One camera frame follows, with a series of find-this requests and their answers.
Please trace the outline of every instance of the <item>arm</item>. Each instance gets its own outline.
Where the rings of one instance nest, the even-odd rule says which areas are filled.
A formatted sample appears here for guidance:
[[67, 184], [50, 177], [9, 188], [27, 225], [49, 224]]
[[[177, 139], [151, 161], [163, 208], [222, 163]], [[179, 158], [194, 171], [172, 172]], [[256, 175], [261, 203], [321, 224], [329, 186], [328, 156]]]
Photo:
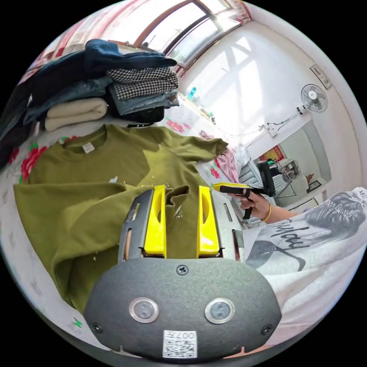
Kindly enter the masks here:
[[298, 213], [290, 212], [280, 206], [271, 205], [263, 196], [251, 192], [250, 196], [241, 198], [241, 207], [243, 209], [252, 208], [252, 215], [260, 218], [266, 224], [280, 222], [298, 215]]

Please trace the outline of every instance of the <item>person's hand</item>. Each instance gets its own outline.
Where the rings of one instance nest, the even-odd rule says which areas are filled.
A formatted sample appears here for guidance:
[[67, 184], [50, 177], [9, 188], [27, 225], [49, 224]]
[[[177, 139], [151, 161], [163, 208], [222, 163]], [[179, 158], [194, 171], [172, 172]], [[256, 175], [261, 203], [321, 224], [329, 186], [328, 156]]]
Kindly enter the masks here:
[[248, 197], [250, 200], [246, 198], [241, 198], [241, 208], [249, 209], [252, 208], [251, 215], [260, 219], [264, 219], [268, 216], [270, 210], [270, 203], [262, 196], [257, 195], [250, 192], [250, 196]]

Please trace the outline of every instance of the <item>qr code label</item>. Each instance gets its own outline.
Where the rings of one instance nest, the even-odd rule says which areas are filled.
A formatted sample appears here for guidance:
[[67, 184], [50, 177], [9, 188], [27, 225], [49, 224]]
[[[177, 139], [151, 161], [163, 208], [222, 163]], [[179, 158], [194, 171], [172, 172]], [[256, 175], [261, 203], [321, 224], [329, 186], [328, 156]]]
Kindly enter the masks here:
[[163, 332], [163, 358], [187, 359], [198, 357], [196, 331]]

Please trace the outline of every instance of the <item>white graphic t-shirt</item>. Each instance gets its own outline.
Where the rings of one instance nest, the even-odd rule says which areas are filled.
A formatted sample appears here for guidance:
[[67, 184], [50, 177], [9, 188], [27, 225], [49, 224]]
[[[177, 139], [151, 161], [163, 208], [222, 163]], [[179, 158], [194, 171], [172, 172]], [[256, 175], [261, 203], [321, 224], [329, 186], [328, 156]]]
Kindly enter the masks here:
[[245, 263], [268, 280], [282, 311], [268, 345], [306, 330], [339, 300], [366, 249], [366, 219], [367, 190], [356, 188], [291, 219], [244, 231]]

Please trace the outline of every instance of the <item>t-shirt sleeve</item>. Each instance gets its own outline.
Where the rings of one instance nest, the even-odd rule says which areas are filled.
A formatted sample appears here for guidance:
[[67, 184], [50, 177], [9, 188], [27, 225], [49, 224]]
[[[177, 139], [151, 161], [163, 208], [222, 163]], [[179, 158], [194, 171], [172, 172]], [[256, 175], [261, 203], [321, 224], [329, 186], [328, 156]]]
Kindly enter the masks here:
[[208, 162], [223, 153], [228, 143], [222, 139], [204, 140], [195, 136], [181, 136], [166, 127], [155, 128], [154, 135], [176, 156], [186, 162]]

